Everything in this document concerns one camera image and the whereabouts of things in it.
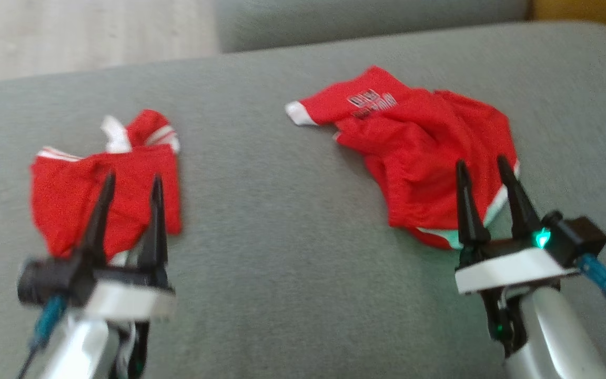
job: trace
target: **green light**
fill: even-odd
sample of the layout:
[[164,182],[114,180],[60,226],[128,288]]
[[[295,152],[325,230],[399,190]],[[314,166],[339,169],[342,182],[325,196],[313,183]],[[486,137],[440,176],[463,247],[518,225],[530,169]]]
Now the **green light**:
[[551,238],[551,231],[547,228],[542,228],[542,230],[534,232],[532,237],[534,238],[534,245],[543,249],[546,246],[546,242]]

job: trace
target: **logo on garment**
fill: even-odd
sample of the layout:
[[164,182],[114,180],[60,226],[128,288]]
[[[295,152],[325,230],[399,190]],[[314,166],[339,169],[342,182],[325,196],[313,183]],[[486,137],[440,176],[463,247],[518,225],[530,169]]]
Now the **logo on garment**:
[[360,110],[352,113],[352,115],[357,118],[364,118],[372,112],[384,111],[397,105],[397,101],[392,94],[384,93],[381,97],[372,89],[354,96],[349,96],[347,101],[351,102],[356,108],[360,108]]

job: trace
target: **wooden floor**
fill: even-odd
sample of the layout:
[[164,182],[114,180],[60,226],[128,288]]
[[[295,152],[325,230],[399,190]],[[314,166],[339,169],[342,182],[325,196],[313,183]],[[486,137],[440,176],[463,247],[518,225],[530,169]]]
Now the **wooden floor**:
[[0,80],[217,54],[212,0],[0,0]]

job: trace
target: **gray fabric surface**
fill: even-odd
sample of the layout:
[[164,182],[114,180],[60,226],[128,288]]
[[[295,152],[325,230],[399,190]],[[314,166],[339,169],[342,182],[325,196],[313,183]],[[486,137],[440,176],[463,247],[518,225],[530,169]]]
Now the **gray fabric surface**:
[[[0,377],[22,363],[37,314],[15,297],[21,262],[44,254],[28,164],[44,144],[98,152],[103,115],[144,107],[179,132],[185,222],[170,239],[178,314],[152,327],[146,377],[503,377],[481,300],[457,295],[457,253],[389,228],[360,156],[333,127],[284,114],[372,64],[505,112],[541,213],[585,213],[606,230],[603,26],[490,26],[3,82]],[[506,209],[491,231],[509,235]],[[606,362],[606,301],[582,278],[563,292]]]
[[224,53],[525,19],[528,0],[216,0]]

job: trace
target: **folded red garment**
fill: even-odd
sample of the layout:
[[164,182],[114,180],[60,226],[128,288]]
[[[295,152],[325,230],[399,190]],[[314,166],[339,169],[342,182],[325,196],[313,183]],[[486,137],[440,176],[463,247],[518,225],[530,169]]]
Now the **folded red garment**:
[[497,168],[503,154],[519,170],[507,116],[452,93],[407,88],[384,69],[289,103],[298,125],[334,123],[339,144],[359,151],[382,190],[389,225],[424,243],[460,248],[455,164],[467,162],[486,224],[507,200]]
[[[118,127],[115,118],[106,118],[107,122],[111,123],[112,130]],[[31,166],[32,218],[53,256],[69,256],[72,247],[79,243],[110,172],[116,174],[116,189],[104,238],[108,259],[134,247],[146,230],[151,183],[156,174],[161,175],[163,183],[167,231],[180,233],[179,180],[173,151],[174,147],[178,149],[178,141],[167,124],[155,111],[142,112],[121,131],[140,134],[138,139],[128,140],[128,153],[100,153],[80,158],[46,147],[37,154]],[[144,146],[146,138],[142,139],[141,134],[154,134],[161,128],[166,128],[168,141],[159,143],[160,138],[153,138],[149,140],[151,146]]]

